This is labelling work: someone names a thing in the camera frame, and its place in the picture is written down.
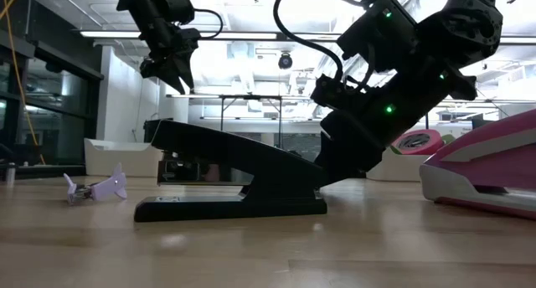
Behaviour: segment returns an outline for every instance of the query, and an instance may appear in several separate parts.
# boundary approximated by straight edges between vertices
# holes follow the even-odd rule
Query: yellow cable
[[[26,96],[24,95],[23,82],[20,80],[20,73],[18,72],[17,54],[15,53],[15,44],[13,42],[13,32],[11,29],[11,18],[9,17],[9,7],[13,4],[14,1],[15,0],[10,0],[8,3],[8,0],[3,0],[3,3],[5,4],[6,7],[3,9],[2,13],[0,13],[0,19],[2,19],[4,14],[7,16],[7,19],[8,19],[9,43],[11,44],[11,53],[13,56],[13,65],[15,66],[15,75],[17,76],[18,88],[20,90],[20,99],[23,102],[24,111],[26,112],[26,120],[28,121],[30,132],[32,132],[33,144],[35,144],[35,146],[38,147],[39,143],[37,141],[37,137],[35,136],[34,126],[32,126],[30,114],[28,113],[28,110],[26,109]],[[41,162],[45,165],[46,163],[44,162],[43,154],[40,154],[40,157],[41,157]]]

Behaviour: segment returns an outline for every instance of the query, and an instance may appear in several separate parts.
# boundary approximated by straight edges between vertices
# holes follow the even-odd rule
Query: wooden table surface
[[[76,178],[91,183],[95,178]],[[0,188],[0,287],[536,287],[536,223],[435,205],[417,183],[324,188],[327,215],[134,224],[156,187],[69,207],[63,178]]]

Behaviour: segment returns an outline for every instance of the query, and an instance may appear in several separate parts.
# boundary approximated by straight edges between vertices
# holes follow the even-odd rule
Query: pink object
[[[393,142],[404,155],[432,155],[445,143],[436,130],[417,130],[404,134]]]
[[[120,163],[116,166],[110,178],[89,186],[73,183],[67,174],[64,174],[64,178],[69,183],[69,190],[67,191],[67,201],[69,204],[78,203],[86,199],[99,201],[112,194],[126,199],[126,176],[121,171]]]
[[[536,110],[480,127],[420,167],[423,194],[449,203],[536,219]]]

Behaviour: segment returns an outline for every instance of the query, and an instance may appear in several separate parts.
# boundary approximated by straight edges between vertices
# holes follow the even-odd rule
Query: camera
[[[279,68],[280,69],[290,69],[292,67],[292,58],[291,54],[283,53],[279,58]]]

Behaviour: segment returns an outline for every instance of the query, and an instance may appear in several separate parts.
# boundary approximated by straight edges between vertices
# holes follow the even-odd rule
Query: pink stapler
[[[420,178],[436,203],[536,219],[536,110],[458,138],[420,167]]]
[[[75,204],[86,199],[98,201],[113,193],[120,198],[126,199],[126,176],[121,171],[120,163],[114,169],[111,177],[100,183],[79,185],[73,183],[67,174],[64,174],[64,178],[69,183],[69,191],[67,192],[69,204]]]

